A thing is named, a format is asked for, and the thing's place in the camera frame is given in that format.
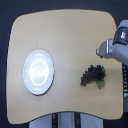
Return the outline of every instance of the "white robotic arm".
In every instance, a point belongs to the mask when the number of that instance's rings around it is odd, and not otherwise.
[[[96,54],[106,59],[114,58],[128,65],[128,20],[120,23],[114,38],[103,42]]]

